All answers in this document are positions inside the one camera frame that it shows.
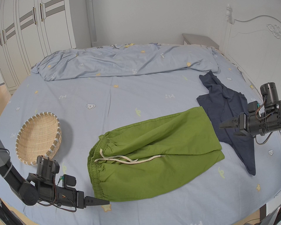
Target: robotic arm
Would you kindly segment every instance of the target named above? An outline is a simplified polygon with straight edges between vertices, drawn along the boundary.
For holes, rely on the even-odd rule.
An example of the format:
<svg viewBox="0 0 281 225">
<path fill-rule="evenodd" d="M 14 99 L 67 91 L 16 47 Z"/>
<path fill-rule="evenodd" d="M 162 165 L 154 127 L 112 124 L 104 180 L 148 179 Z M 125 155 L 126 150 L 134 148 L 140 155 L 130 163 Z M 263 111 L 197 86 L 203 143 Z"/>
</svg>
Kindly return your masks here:
<svg viewBox="0 0 281 225">
<path fill-rule="evenodd" d="M 253 136 L 257 134 L 269 136 L 263 143 L 269 139 L 273 131 L 281 130 L 281 101 L 279 101 L 275 83 L 266 83 L 260 87 L 263 103 L 259 105 L 257 101 L 248 104 L 249 112 L 242 112 L 237 117 L 233 117 L 227 121 L 220 123 L 220 128 L 234 127 L 239 131 L 234 132 L 237 136 Z"/>
<path fill-rule="evenodd" d="M 57 161 L 52 161 L 43 156 L 37 157 L 36 174 L 29 173 L 24 179 L 13 166 L 9 151 L 4 148 L 0 141 L 0 175 L 10 185 L 14 194 L 26 205 L 32 206 L 39 203 L 44 206 L 54 205 L 60 208 L 62 205 L 83 209 L 86 206 L 107 205 L 109 201 L 84 197 L 84 192 L 73 188 L 76 185 L 76 178 L 67 174 L 60 177 L 62 187 L 55 185 L 56 174 L 59 173 L 60 166 Z"/>
</svg>

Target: basket rim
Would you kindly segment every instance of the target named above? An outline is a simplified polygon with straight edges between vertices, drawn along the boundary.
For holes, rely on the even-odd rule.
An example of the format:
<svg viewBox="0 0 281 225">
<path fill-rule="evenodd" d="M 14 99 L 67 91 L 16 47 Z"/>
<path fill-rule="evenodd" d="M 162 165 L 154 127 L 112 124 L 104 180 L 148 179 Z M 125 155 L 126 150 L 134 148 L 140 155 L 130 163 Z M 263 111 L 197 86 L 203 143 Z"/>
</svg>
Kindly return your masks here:
<svg viewBox="0 0 281 225">
<path fill-rule="evenodd" d="M 18 159 L 26 164 L 26 165 L 29 165 L 29 166 L 36 166 L 37 165 L 37 162 L 36 161 L 32 161 L 32 162 L 27 162 L 27 161 L 24 161 L 20 155 L 19 155 L 19 152 L 18 152 L 18 146 L 19 146 L 19 141 L 20 141 L 20 138 L 21 138 L 21 133 L 24 131 L 24 128 L 27 126 L 26 123 L 29 123 L 31 121 L 34 121 L 34 118 L 37 118 L 37 117 L 42 117 L 42 116 L 53 116 L 56 120 L 57 120 L 57 132 L 56 132 L 56 137 L 52 143 L 52 146 L 47 150 L 47 152 L 44 154 L 45 157 L 49 157 L 49 155 L 53 152 L 53 150 L 55 149 L 56 145 L 58 144 L 59 142 L 59 138 L 61 137 L 61 128 L 60 128 L 60 121 L 58 119 L 58 117 L 52 113 L 52 112 L 40 112 L 40 113 L 37 113 L 35 114 L 34 116 L 30 117 L 24 124 L 23 126 L 21 127 L 21 129 L 19 130 L 18 134 L 17 134 L 17 138 L 16 138 L 16 144 L 15 144 L 15 150 L 16 150 L 16 154 L 17 154 L 17 157 Z"/>
</svg>

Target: clothing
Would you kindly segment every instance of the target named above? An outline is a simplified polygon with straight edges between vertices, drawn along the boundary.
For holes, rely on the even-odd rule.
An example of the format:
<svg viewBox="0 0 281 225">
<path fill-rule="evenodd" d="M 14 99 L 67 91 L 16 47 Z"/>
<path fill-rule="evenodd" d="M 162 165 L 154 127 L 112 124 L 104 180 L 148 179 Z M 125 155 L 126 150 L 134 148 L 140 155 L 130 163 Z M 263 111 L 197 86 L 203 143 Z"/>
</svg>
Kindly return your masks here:
<svg viewBox="0 0 281 225">
<path fill-rule="evenodd" d="M 222 159 L 209 118 L 195 107 L 100 135 L 87 166 L 95 197 L 119 202 L 172 191 Z"/>
<path fill-rule="evenodd" d="M 224 86 L 211 71 L 199 75 L 203 85 L 209 89 L 209 94 L 197 98 L 210 118 L 215 133 L 221 142 L 230 144 L 237 156 L 244 163 L 249 174 L 256 174 L 254 139 L 248 136 L 234 136 L 238 128 L 219 128 L 219 124 L 241 112 L 248 114 L 248 103 L 245 96 Z"/>
</svg>

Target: white headboard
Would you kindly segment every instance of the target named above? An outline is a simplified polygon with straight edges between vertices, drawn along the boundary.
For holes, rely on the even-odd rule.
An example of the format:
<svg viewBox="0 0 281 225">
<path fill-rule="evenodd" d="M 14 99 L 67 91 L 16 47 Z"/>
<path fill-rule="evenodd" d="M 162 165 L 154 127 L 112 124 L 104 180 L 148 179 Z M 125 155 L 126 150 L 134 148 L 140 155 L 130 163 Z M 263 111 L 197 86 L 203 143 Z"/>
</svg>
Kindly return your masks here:
<svg viewBox="0 0 281 225">
<path fill-rule="evenodd" d="M 281 97 L 281 22 L 270 15 L 240 21 L 232 17 L 230 5 L 226 9 L 220 51 L 238 65 L 245 80 L 249 79 L 259 92 L 262 84 L 275 82 Z"/>
</svg>

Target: dark blue garment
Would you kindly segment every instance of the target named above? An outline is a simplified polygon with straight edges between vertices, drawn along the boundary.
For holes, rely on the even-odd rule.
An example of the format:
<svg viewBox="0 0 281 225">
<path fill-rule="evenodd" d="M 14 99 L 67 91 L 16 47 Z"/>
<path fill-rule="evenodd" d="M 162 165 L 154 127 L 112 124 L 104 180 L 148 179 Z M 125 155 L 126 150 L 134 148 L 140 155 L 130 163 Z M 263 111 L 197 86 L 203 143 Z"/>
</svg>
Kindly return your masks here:
<svg viewBox="0 0 281 225">
<path fill-rule="evenodd" d="M 221 142 L 230 144 L 240 160 L 246 166 L 249 174 L 256 174 L 254 139 L 248 136 L 234 136 L 238 128 L 219 128 L 219 124 L 241 112 L 248 114 L 248 103 L 245 96 L 224 86 L 211 71 L 199 75 L 203 85 L 209 89 L 209 94 L 200 95 L 197 101 L 207 113 L 215 133 Z"/>
</svg>

